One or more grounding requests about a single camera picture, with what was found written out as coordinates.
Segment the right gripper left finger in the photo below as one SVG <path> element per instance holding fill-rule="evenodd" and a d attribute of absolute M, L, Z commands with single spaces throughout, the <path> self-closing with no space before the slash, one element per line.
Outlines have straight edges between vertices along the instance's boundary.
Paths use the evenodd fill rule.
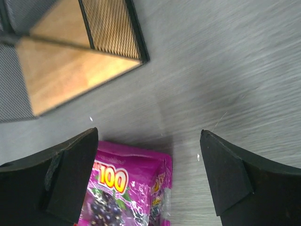
<path fill-rule="evenodd" d="M 98 146 L 97 128 L 0 167 L 3 226 L 72 226 L 79 220 Z"/>

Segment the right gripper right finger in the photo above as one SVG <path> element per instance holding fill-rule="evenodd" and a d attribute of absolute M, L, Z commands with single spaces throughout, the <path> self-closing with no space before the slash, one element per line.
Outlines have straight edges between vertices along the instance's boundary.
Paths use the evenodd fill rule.
<path fill-rule="evenodd" d="M 299 226 L 301 170 L 202 130 L 200 147 L 216 215 L 224 226 Z"/>

